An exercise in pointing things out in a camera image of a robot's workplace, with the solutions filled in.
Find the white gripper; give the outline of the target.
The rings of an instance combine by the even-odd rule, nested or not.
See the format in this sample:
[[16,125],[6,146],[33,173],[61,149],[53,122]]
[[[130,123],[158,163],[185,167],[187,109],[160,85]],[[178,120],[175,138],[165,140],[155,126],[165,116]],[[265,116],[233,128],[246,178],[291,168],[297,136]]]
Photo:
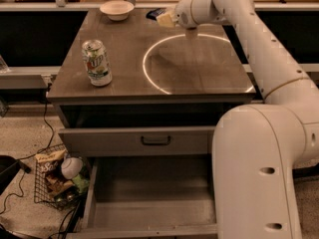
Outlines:
[[191,5],[192,0],[180,0],[176,4],[174,11],[159,9],[156,20],[162,27],[173,28],[177,20],[177,23],[185,29],[195,28],[197,24],[192,17]]

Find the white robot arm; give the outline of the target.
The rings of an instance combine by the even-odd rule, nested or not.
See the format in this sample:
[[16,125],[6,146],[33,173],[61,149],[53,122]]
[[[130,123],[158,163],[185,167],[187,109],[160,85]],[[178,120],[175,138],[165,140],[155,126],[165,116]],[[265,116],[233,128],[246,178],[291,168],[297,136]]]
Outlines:
[[302,239],[292,168],[319,154],[319,90],[252,0],[180,0],[159,23],[231,25],[263,101],[222,116],[212,140],[218,239]]

